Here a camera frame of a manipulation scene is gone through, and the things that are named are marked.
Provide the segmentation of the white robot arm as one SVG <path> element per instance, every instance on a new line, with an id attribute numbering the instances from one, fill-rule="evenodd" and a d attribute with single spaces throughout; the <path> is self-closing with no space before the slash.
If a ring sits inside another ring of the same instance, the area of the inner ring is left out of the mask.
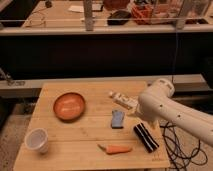
<path id="1" fill-rule="evenodd" d="M 172 100 L 174 92 L 168 79 L 154 81 L 138 96 L 139 117 L 148 123 L 161 117 L 213 147 L 213 116 Z"/>

